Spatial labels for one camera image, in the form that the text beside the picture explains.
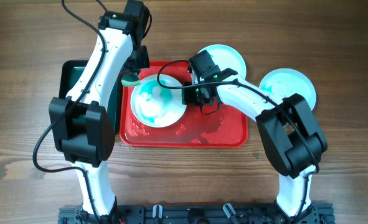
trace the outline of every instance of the white plate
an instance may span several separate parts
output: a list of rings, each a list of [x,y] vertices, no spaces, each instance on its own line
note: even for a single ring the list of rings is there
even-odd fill
[[[221,71],[226,68],[232,68],[237,71],[243,79],[246,78],[245,61],[240,53],[235,49],[223,44],[214,44],[207,46],[202,50],[208,51],[213,62],[220,67]]]
[[[163,128],[174,124],[184,114],[186,105],[182,104],[181,90],[162,88],[151,75],[141,80],[131,94],[131,109],[135,117],[143,124],[153,128]],[[166,86],[182,86],[168,75],[160,75],[160,81]]]
[[[279,68],[268,73],[261,81],[260,88],[285,97],[298,93],[306,99],[311,110],[316,104],[314,85],[304,74],[290,68]]]

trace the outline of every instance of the black mounting base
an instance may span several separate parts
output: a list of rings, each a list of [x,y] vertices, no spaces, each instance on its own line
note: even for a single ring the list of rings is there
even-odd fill
[[[158,212],[154,207],[144,207],[142,205],[119,205],[118,211],[123,222],[114,221],[110,224],[192,224],[188,214],[193,208],[204,210],[206,219],[211,224],[231,224],[235,223],[232,218],[228,219],[222,206],[188,206],[188,207],[163,207]],[[236,212],[235,224],[288,224],[276,209],[274,203],[258,203],[244,206],[233,206]],[[79,214],[81,206],[61,208],[59,212],[58,224],[97,224],[83,221]],[[304,224],[334,224],[334,210],[330,203],[311,203],[308,211],[297,223]]]

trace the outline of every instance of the green sponge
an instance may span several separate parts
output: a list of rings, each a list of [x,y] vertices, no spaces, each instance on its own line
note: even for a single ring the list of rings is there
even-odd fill
[[[137,75],[128,74],[121,78],[121,84],[123,86],[138,86],[139,84],[141,84],[141,81],[139,80]]]

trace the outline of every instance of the cable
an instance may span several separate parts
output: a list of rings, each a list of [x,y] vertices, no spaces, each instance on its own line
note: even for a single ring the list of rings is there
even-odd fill
[[[103,62],[103,59],[105,58],[105,54],[106,54],[106,42],[105,42],[105,38],[102,36],[102,34],[100,33],[99,30],[97,30],[95,27],[93,27],[91,24],[89,24],[87,21],[83,20],[82,18],[76,16],[72,11],[70,11],[69,9],[67,9],[66,5],[65,5],[65,1],[64,0],[61,0],[61,3],[62,3],[62,7],[65,9],[65,11],[67,13],[69,13],[71,16],[73,16],[74,18],[76,18],[77,20],[79,20],[80,22],[84,23],[85,25],[87,25],[89,28],[91,28],[92,30],[94,30],[98,36],[100,37],[101,39],[101,42],[102,42],[102,52],[101,52],[101,57],[100,57],[100,60],[97,64],[97,66],[95,67],[94,69],[94,72],[93,74],[91,75],[88,83],[85,85],[82,93],[80,94],[80,96],[76,99],[76,101],[74,101],[59,117],[58,119],[56,119],[52,124],[50,124],[48,126],[47,129],[45,129],[45,131],[42,133],[42,135],[40,136],[39,140],[37,141],[37,143],[35,144],[35,147],[34,147],[34,150],[33,150],[33,163],[34,163],[34,166],[41,170],[42,172],[48,172],[48,173],[56,173],[56,172],[62,172],[62,171],[66,171],[66,170],[79,170],[83,173],[83,176],[84,176],[84,179],[85,179],[85,185],[87,187],[87,193],[88,193],[88,197],[90,199],[90,204],[91,204],[91,208],[93,210],[93,213],[94,213],[94,216],[95,218],[97,219],[97,222],[100,223],[100,219],[98,217],[98,214],[97,214],[97,210],[95,208],[95,204],[94,204],[94,199],[93,199],[93,196],[92,196],[92,193],[91,193],[91,190],[90,190],[90,181],[88,179],[88,175],[87,175],[87,172],[85,169],[82,169],[81,167],[64,167],[64,168],[60,168],[60,169],[46,169],[46,168],[43,168],[39,165],[39,163],[37,162],[37,153],[39,151],[39,148],[40,148],[40,145],[42,143],[42,141],[45,139],[45,137],[48,135],[48,133],[52,130],[53,127],[55,127],[56,124],[59,123],[59,121],[62,120],[62,118],[66,117],[68,114],[70,114],[74,107],[78,104],[78,102],[80,102],[81,99],[83,99],[83,97],[87,94],[88,92],[88,89],[90,88],[91,84],[92,84],[92,81],[95,79],[100,67],[101,67],[101,64]]]
[[[105,10],[105,12],[108,11],[108,9],[105,7],[105,5],[101,2],[101,0],[96,0],[97,3],[99,3],[99,5],[101,5],[101,7],[103,8],[103,10]]]
[[[303,207],[305,205],[305,201],[306,201],[306,197],[307,197],[307,191],[308,191],[308,181],[309,181],[308,177],[310,175],[317,174],[319,172],[318,161],[316,160],[314,154],[312,153],[311,149],[309,148],[309,145],[308,145],[307,141],[305,140],[304,136],[301,134],[300,130],[297,128],[295,122],[293,122],[293,120],[289,117],[289,115],[285,111],[283,111],[283,109],[277,103],[275,103],[273,100],[271,100],[271,98],[269,96],[266,96],[263,93],[260,93],[258,90],[254,89],[250,86],[247,86],[247,85],[244,85],[244,84],[240,83],[238,81],[238,79],[234,79],[234,80],[229,81],[229,82],[198,83],[198,84],[189,85],[189,86],[165,86],[165,85],[163,85],[160,82],[160,74],[163,71],[163,69],[165,69],[169,65],[172,65],[174,63],[179,63],[179,62],[186,62],[190,65],[190,63],[187,60],[175,60],[175,61],[172,61],[172,62],[169,62],[169,63],[165,64],[163,67],[160,68],[160,71],[158,72],[158,75],[157,75],[156,79],[157,79],[157,81],[158,81],[158,83],[161,87],[172,89],[172,90],[180,90],[180,89],[186,89],[186,88],[199,88],[199,87],[207,86],[207,85],[217,85],[217,86],[218,85],[237,85],[239,87],[244,87],[244,88],[256,93],[257,95],[261,96],[264,100],[266,100],[267,102],[269,102],[273,106],[275,106],[275,108],[278,108],[280,113],[285,117],[285,119],[290,123],[290,125],[292,125],[293,129],[296,131],[296,133],[299,136],[301,142],[303,143],[304,147],[306,148],[306,150],[307,150],[307,152],[308,152],[308,154],[311,158],[312,165],[315,166],[315,171],[308,172],[304,176],[305,184],[304,184],[303,197],[302,197],[302,200],[300,202],[300,207],[299,207],[296,215],[292,219],[292,223],[294,223],[299,218],[299,216],[300,216],[300,214],[303,210]]]
[[[142,37],[142,39],[146,37],[146,34],[148,34],[148,32],[149,32],[149,30],[150,30],[150,28],[151,28],[151,25],[152,25],[152,14],[151,14],[151,13],[149,13],[149,26],[148,26],[148,28],[146,29],[146,31],[145,31],[145,33],[144,33],[144,37]]]

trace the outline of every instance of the wooden surface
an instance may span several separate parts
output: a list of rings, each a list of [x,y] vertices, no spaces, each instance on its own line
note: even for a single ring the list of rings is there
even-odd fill
[[[56,223],[59,207],[82,202],[80,187],[73,172],[36,170],[32,150],[49,125],[62,64],[89,58],[96,36],[57,1],[25,2],[0,4],[0,223]],[[188,59],[220,43],[243,55],[256,85],[276,68],[306,74],[329,144],[311,198],[333,203],[337,223],[368,223],[368,1],[146,5],[153,25],[143,44],[152,60]],[[124,3],[106,6],[122,11]],[[68,7],[93,24],[103,13],[93,2]],[[51,134],[39,159],[48,168],[68,165]],[[120,204],[272,202],[278,193],[253,122],[246,145],[233,150],[130,148],[117,137],[109,168]]]

